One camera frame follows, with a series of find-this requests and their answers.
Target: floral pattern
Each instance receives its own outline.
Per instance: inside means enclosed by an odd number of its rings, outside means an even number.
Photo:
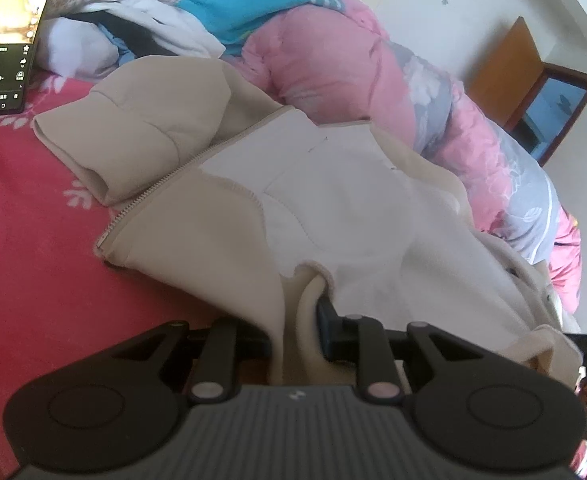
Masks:
[[[69,200],[67,205],[69,207],[81,207],[83,209],[91,209],[93,204],[93,196],[89,189],[87,189],[80,180],[74,180],[72,182],[73,189],[66,189],[62,192]]]
[[[440,79],[433,71],[427,70],[416,56],[404,66],[403,72],[411,102],[414,105],[429,106],[440,93]]]
[[[28,100],[22,113],[0,116],[0,127],[11,126],[12,130],[17,130],[27,123],[33,126],[34,117],[41,112],[41,105],[50,94],[59,94],[64,88],[67,78],[56,74],[47,74],[45,77],[36,77],[35,82],[27,89]]]

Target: black fabric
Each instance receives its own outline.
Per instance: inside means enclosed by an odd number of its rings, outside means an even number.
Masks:
[[[96,12],[78,12],[64,16],[77,22],[96,23],[105,27],[116,38],[120,38],[136,57],[145,56],[176,56],[174,52],[161,47],[152,38],[149,30],[137,23],[110,14],[106,10]]]

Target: white cloth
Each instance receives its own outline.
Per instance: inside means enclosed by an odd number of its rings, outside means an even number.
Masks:
[[[577,319],[566,310],[562,311],[562,331],[568,334],[582,334]]]
[[[517,363],[532,366],[571,390],[576,387],[582,366],[580,350],[550,326],[537,327],[500,354]]]
[[[93,23],[67,18],[40,24],[36,63],[58,75],[97,82],[118,65],[118,49]]]
[[[85,5],[78,12],[97,10],[147,28],[156,43],[179,56],[218,58],[224,52],[224,45],[193,14],[158,0],[106,0]]]
[[[292,110],[200,169],[253,192],[279,272],[320,271],[341,316],[395,330],[427,321],[493,351],[560,329],[539,273],[395,168],[367,124],[319,128]]]

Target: gray ribbed surface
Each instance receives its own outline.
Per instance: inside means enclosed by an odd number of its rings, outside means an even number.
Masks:
[[[67,477],[27,468],[16,478]],[[447,462],[414,436],[400,412],[365,404],[354,397],[348,386],[245,386],[230,402],[192,410],[176,436],[137,465],[93,477],[69,478],[505,480],[508,477],[477,473]],[[557,470],[514,478],[574,480],[576,477]]]

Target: pile of clothes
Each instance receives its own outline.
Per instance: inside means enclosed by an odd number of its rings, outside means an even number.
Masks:
[[[136,60],[34,129],[101,204],[128,203],[96,254],[261,328],[274,383],[352,372],[319,351],[325,291],[391,330],[424,320],[503,351],[544,326],[572,348],[544,277],[473,228],[455,176],[374,124],[317,126],[221,60]]]
[[[38,59],[61,75],[95,81],[149,54],[222,56],[316,124],[373,121],[460,178],[476,228],[531,264],[554,260],[563,305],[577,308],[579,232],[577,251],[557,245],[558,227],[571,221],[548,176],[459,81],[392,43],[360,1],[50,0],[48,12]],[[71,28],[91,46],[66,41]],[[78,45],[75,56],[65,52]]]

